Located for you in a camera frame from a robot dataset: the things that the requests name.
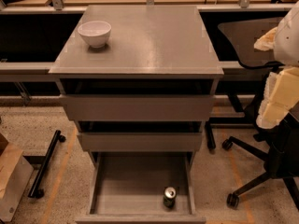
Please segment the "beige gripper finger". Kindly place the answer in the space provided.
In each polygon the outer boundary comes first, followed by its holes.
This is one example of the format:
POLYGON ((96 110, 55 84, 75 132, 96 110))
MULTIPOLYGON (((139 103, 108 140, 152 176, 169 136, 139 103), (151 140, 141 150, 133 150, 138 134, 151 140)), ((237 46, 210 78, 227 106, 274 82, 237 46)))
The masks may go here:
POLYGON ((256 124, 263 129, 273 129, 280 124, 288 113, 289 111, 285 106, 262 101, 256 124))
POLYGON ((264 99, 274 104, 294 107, 299 102, 299 68, 271 72, 266 80, 264 99))

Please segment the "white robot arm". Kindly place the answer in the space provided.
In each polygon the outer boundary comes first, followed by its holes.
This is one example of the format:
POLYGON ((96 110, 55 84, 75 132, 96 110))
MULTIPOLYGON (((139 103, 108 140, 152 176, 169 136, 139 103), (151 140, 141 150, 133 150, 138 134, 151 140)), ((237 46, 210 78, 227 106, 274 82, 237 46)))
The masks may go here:
POLYGON ((273 50, 275 60, 285 65, 278 74, 269 74, 256 119, 260 128, 272 129, 299 102, 299 2, 277 27, 255 42, 254 48, 273 50))

